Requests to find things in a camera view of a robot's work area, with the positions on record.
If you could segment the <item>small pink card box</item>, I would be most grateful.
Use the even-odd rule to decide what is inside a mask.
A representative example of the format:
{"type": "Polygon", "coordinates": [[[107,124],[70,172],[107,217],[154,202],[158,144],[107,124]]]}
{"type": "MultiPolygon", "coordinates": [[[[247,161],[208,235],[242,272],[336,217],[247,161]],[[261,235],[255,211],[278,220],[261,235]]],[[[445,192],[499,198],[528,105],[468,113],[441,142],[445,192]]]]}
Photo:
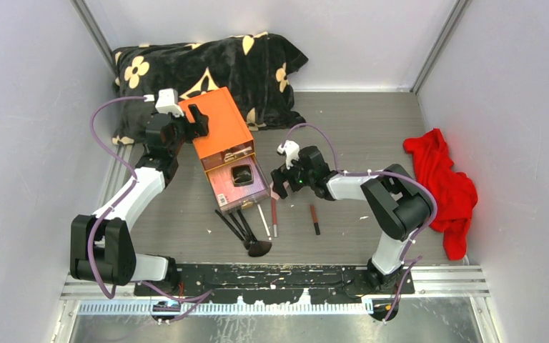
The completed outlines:
{"type": "Polygon", "coordinates": [[[270,183],[269,188],[271,198],[275,201],[278,201],[280,199],[280,195],[275,191],[275,186],[273,182],[270,183]]]}

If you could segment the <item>orange drawer organizer box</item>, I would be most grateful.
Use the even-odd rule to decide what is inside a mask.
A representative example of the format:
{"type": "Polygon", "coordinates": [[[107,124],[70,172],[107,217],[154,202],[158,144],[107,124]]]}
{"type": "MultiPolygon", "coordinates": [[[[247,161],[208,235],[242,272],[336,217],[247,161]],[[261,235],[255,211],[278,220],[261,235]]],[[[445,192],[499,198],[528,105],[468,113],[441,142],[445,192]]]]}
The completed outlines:
{"type": "Polygon", "coordinates": [[[208,117],[208,135],[192,141],[205,172],[255,153],[253,136],[228,88],[179,103],[185,111],[192,104],[208,117]]]}

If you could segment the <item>black square compact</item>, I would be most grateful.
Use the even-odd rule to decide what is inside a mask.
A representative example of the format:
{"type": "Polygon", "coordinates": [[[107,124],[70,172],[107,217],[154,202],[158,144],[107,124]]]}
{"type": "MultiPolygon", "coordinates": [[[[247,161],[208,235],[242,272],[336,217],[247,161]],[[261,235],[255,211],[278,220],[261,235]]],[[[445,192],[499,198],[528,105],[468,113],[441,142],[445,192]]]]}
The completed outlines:
{"type": "Polygon", "coordinates": [[[254,183],[252,167],[249,164],[233,166],[230,172],[234,187],[245,187],[254,183]]]}

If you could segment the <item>white silver pencil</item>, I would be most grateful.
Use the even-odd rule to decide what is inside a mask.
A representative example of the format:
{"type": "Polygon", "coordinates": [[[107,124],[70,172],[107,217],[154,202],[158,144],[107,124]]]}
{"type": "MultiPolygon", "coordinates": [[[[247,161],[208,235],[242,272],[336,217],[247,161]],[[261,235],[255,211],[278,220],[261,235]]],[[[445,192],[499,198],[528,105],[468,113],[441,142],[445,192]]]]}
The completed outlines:
{"type": "Polygon", "coordinates": [[[271,232],[270,232],[270,229],[269,229],[269,225],[266,221],[263,209],[262,209],[260,204],[257,204],[257,209],[258,209],[262,224],[264,226],[264,230],[266,232],[267,238],[268,238],[269,241],[272,241],[272,235],[271,235],[271,232]]]}

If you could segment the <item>orange brown lip pen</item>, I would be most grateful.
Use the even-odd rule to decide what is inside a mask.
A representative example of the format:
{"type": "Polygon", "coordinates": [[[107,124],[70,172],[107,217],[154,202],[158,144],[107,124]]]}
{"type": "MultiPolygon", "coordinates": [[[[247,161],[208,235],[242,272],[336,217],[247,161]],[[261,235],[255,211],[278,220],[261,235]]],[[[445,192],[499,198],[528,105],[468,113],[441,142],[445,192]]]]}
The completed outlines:
{"type": "Polygon", "coordinates": [[[319,220],[317,218],[317,212],[314,204],[310,204],[310,214],[312,218],[313,227],[317,236],[321,235],[319,220]]]}

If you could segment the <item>black round makeup brush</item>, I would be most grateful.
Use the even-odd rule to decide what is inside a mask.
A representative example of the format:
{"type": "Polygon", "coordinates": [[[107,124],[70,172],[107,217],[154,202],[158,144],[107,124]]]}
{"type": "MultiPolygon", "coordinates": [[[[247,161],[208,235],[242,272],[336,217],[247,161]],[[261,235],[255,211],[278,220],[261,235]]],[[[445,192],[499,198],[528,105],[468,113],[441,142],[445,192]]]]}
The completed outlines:
{"type": "Polygon", "coordinates": [[[232,220],[232,222],[234,223],[234,225],[236,226],[237,228],[237,231],[242,235],[243,239],[251,244],[252,243],[252,238],[251,236],[249,235],[249,233],[245,230],[244,226],[241,225],[241,223],[239,222],[239,220],[235,217],[235,215],[233,213],[229,213],[228,214],[229,218],[232,220]]]}

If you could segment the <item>black fan makeup brush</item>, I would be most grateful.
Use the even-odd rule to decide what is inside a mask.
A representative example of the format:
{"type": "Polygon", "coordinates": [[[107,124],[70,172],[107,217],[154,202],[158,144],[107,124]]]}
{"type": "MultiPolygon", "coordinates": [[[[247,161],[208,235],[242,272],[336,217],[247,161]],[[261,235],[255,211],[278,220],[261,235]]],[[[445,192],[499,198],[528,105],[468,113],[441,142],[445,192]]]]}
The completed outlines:
{"type": "Polygon", "coordinates": [[[251,230],[247,220],[245,219],[243,213],[241,210],[237,210],[237,214],[239,218],[241,219],[241,222],[244,226],[244,230],[248,234],[249,237],[249,249],[248,249],[248,255],[250,257],[263,257],[267,253],[270,252],[272,248],[272,244],[270,242],[261,241],[256,238],[253,231],[251,230]]]}

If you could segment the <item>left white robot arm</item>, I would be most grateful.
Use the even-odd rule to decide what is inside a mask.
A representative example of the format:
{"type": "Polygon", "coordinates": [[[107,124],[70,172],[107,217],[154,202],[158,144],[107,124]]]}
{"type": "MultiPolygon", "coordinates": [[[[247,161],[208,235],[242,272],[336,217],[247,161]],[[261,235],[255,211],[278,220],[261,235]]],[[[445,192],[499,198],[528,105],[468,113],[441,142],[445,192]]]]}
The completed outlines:
{"type": "Polygon", "coordinates": [[[163,295],[177,291],[180,276],[172,257],[138,254],[131,230],[147,205],[173,180],[183,144],[207,136],[209,118],[196,104],[181,116],[153,114],[147,123],[145,152],[130,179],[91,215],[71,223],[70,274],[73,278],[124,286],[152,282],[163,295]]]}

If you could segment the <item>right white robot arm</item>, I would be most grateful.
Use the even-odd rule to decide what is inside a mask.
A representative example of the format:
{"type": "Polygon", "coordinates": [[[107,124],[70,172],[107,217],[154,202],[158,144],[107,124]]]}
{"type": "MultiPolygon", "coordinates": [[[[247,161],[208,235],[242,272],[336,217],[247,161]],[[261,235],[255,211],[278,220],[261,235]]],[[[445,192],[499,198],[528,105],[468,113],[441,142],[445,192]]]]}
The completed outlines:
{"type": "Polygon", "coordinates": [[[408,243],[436,216],[433,195],[399,164],[360,174],[332,170],[316,146],[302,148],[286,141],[277,153],[285,158],[271,173],[272,191],[279,198],[309,187],[327,201],[367,202],[382,230],[376,252],[367,263],[368,283],[380,294],[394,287],[408,243]]]}

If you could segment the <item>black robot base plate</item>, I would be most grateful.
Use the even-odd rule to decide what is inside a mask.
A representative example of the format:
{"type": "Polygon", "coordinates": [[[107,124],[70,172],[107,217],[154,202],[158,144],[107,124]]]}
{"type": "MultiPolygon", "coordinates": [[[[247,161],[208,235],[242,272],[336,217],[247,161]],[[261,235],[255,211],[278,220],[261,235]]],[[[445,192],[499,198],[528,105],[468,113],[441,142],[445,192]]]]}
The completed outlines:
{"type": "Polygon", "coordinates": [[[355,265],[180,264],[177,271],[177,286],[155,286],[176,297],[210,291],[208,300],[215,304],[296,304],[302,295],[310,304],[354,304],[372,295],[393,297],[399,289],[402,294],[415,291],[410,275],[374,286],[367,268],[355,265]]]}

